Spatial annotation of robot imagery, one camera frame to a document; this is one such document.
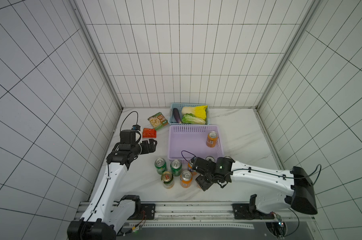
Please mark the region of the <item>orange can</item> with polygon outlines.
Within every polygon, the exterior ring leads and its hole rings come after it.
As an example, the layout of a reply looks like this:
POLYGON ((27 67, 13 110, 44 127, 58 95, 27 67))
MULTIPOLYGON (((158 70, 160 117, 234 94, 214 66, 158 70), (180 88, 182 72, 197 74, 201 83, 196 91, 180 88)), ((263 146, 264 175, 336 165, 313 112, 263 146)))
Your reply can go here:
POLYGON ((211 131, 207 135, 206 145, 209 148, 214 148, 218 141, 218 133, 215 131, 211 131))
POLYGON ((190 171, 183 171, 180 175, 180 180, 183 188, 189 188, 192 183, 192 173, 190 171))
POLYGON ((188 170, 191 172, 191 174, 193 176, 195 176, 197 174, 197 172, 192 169, 192 164, 191 163, 188 163, 188 170))

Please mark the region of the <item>green soda can front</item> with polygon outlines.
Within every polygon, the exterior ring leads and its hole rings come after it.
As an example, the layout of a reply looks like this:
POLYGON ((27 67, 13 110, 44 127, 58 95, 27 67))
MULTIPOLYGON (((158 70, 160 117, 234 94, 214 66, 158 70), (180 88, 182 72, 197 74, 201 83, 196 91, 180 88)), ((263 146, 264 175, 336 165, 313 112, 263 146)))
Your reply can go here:
POLYGON ((163 158, 156 159, 155 167, 156 167, 157 173, 159 175, 162 175, 164 172, 166 172, 168 170, 167 162, 163 158))

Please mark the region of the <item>green soda can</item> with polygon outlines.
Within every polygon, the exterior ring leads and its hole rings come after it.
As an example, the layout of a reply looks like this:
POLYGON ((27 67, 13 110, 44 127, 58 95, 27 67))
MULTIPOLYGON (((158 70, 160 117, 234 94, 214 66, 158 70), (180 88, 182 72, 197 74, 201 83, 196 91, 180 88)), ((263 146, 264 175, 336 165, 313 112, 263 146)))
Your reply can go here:
POLYGON ((175 177, 179 177, 182 172, 182 163, 176 159, 171 162, 171 172, 175 177))
POLYGON ((164 172, 166 172, 168 170, 167 162, 163 158, 156 159, 155 167, 156 167, 157 173, 159 175, 162 175, 164 172))

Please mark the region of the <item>green soda can back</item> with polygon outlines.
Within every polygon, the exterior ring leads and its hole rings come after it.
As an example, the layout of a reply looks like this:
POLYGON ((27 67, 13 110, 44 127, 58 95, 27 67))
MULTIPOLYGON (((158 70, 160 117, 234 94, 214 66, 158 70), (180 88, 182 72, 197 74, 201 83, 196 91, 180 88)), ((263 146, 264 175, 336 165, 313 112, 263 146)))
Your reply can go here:
POLYGON ((176 159, 171 162, 171 172, 175 177, 179 177, 182 172, 182 163, 176 159))

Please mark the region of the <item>purple plastic basket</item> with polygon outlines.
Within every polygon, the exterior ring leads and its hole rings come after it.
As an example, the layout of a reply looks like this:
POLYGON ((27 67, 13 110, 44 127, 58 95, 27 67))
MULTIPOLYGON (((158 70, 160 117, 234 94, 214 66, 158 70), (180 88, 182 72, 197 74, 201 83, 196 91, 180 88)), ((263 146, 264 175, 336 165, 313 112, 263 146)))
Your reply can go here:
POLYGON ((223 144, 220 139, 216 146, 210 148, 206 145, 207 136, 210 132, 219 134, 219 127, 215 125, 172 125, 170 126, 168 141, 168 159, 183 160, 190 159, 193 155, 205 159, 224 157, 223 144))

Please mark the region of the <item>green can gold lid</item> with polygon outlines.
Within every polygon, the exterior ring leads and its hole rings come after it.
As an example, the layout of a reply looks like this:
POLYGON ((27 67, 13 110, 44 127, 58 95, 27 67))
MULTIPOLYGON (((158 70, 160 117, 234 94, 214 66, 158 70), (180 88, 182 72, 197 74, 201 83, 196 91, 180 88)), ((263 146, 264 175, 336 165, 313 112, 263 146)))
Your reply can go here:
POLYGON ((166 189, 170 189, 174 186, 174 176, 171 172, 165 171, 161 176, 161 180, 166 189))

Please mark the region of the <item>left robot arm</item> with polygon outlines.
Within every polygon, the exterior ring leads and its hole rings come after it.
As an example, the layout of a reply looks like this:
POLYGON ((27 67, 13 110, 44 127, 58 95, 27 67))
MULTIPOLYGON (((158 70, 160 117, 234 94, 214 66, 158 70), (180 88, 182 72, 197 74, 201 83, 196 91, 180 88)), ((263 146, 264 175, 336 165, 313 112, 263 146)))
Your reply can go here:
POLYGON ((113 204, 118 186, 131 163, 140 155, 154 153, 157 144, 154 139, 130 145, 115 144, 107 156, 105 173, 88 208, 78 221, 69 224, 69 240, 115 240, 128 219, 140 216, 139 196, 125 195, 116 207, 113 204))

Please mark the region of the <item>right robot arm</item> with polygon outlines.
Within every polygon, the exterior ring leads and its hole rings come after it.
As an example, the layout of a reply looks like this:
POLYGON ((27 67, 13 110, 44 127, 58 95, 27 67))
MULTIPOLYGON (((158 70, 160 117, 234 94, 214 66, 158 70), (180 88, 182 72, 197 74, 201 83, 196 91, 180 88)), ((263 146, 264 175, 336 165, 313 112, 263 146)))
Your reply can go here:
POLYGON ((270 214, 276 210, 291 208, 299 213, 316 215, 318 213, 311 175, 301 167, 291 170, 271 170, 259 168, 220 157, 216 162, 193 157, 190 161, 192 170, 199 173, 196 182, 203 191, 213 184, 221 188, 228 183, 238 182, 269 188, 272 192, 265 197, 253 194, 251 208, 270 214))

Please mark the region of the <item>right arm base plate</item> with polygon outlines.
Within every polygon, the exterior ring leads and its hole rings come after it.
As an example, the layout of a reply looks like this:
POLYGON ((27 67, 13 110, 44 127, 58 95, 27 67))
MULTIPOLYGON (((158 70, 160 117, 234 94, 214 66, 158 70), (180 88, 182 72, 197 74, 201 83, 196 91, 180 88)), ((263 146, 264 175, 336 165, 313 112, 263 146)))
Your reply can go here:
POLYGON ((274 220, 273 214, 260 212, 255 205, 232 204, 234 218, 236 220, 274 220))

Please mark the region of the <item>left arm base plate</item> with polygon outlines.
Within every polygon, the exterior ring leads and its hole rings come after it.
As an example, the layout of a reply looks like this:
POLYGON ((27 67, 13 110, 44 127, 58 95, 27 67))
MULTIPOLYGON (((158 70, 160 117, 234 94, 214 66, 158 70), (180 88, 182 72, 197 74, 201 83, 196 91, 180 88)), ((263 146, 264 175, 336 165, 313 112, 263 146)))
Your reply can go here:
POLYGON ((136 211, 128 220, 153 220, 155 218, 155 204, 141 204, 140 209, 136 211))

